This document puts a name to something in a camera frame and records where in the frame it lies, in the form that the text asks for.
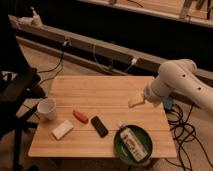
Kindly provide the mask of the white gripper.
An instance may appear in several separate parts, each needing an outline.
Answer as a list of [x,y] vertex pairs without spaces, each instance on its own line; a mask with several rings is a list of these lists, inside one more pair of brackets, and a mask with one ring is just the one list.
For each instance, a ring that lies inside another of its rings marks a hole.
[[162,101],[162,99],[158,95],[156,95],[154,91],[151,89],[150,83],[148,83],[145,86],[143,94],[139,93],[136,94],[134,97],[132,97],[128,101],[128,107],[133,108],[137,105],[142,105],[145,103],[145,100],[148,101],[149,103],[152,103],[154,106],[158,106]]

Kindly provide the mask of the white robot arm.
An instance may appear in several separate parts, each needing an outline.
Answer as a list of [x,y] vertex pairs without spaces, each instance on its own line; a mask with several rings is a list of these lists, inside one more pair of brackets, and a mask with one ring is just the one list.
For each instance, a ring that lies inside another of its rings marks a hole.
[[213,88],[196,76],[196,63],[190,59],[169,60],[158,69],[158,76],[142,92],[128,101],[130,108],[146,101],[158,106],[174,90],[183,93],[198,107],[213,115]]

